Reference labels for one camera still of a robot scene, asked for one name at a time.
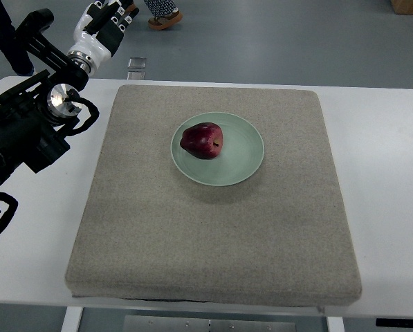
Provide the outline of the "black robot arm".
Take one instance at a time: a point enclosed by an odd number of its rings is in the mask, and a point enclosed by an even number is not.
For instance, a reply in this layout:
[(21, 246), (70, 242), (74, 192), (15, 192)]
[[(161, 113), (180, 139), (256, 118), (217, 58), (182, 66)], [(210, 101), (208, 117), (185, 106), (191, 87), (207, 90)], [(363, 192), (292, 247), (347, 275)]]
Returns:
[[(86, 131), (100, 115), (80, 96), (88, 74), (42, 35), (53, 20), (49, 9), (36, 10), (16, 30), (27, 51), (54, 72), (43, 70), (0, 95), (0, 186), (22, 163), (35, 173), (52, 165), (70, 149), (65, 138)], [(0, 234), (18, 204), (0, 192)]]

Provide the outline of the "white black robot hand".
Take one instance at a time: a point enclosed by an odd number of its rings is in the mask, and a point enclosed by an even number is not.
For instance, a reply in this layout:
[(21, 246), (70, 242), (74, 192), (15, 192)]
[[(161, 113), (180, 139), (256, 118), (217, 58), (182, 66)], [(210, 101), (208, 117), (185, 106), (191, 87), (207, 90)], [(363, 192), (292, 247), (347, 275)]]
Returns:
[(133, 1), (93, 1), (75, 27), (68, 58), (86, 74), (94, 75), (101, 63), (114, 56), (138, 13)]

